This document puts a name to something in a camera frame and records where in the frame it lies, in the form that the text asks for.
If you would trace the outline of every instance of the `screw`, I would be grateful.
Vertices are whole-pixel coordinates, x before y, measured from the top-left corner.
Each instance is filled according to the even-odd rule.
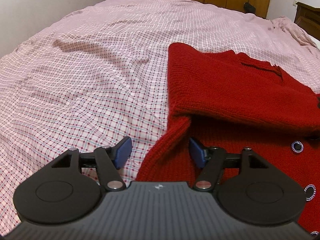
[[[196,187],[199,189],[208,189],[211,187],[211,183],[206,180],[201,180],[196,183]]]
[[[111,189],[120,189],[123,186],[123,184],[119,180],[112,180],[108,182],[107,186]]]

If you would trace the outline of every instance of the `bed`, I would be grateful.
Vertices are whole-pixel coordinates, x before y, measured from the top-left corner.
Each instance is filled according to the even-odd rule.
[[[294,23],[304,29],[311,40],[320,48],[320,8],[297,2]]]
[[[285,17],[190,0],[106,0],[73,12],[0,59],[0,234],[19,223],[17,185],[68,148],[90,152],[131,136],[120,173],[126,183],[135,179],[166,130],[173,42],[244,52],[320,93],[320,51]],[[92,169],[84,174],[97,179]]]

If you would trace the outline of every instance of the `red knit sweater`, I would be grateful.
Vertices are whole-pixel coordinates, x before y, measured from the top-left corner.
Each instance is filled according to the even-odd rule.
[[[188,138],[240,153],[244,146],[297,181],[320,190],[319,100],[313,91],[278,66],[233,51],[201,53],[174,43],[168,59],[167,132],[146,155],[140,181],[188,181],[199,170],[188,153]],[[291,143],[304,150],[295,154]],[[233,176],[235,171],[225,172]],[[306,203],[299,220],[320,231],[320,193]]]

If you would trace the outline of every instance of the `pink checkered bedsheet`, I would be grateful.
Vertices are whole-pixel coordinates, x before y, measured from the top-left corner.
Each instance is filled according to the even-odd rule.
[[[73,12],[0,60],[1,234],[19,222],[17,185],[70,147],[89,152],[131,136],[121,174],[127,183],[135,179],[166,130],[173,42],[245,52],[320,93],[320,51],[287,18],[189,0],[106,0]]]

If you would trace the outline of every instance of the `round black disc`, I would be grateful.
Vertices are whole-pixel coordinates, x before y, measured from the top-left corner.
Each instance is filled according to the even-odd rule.
[[[70,222],[92,211],[100,199],[98,184],[80,173],[34,175],[20,184],[13,196],[21,220],[38,224]]]
[[[300,144],[298,144],[298,143],[295,143],[295,144],[293,145],[293,147],[294,147],[294,149],[297,150],[297,151],[300,151],[300,150],[302,149],[302,146],[301,146]]]
[[[220,186],[218,200],[233,217],[255,225],[295,221],[305,205],[304,192],[293,183],[235,176]]]

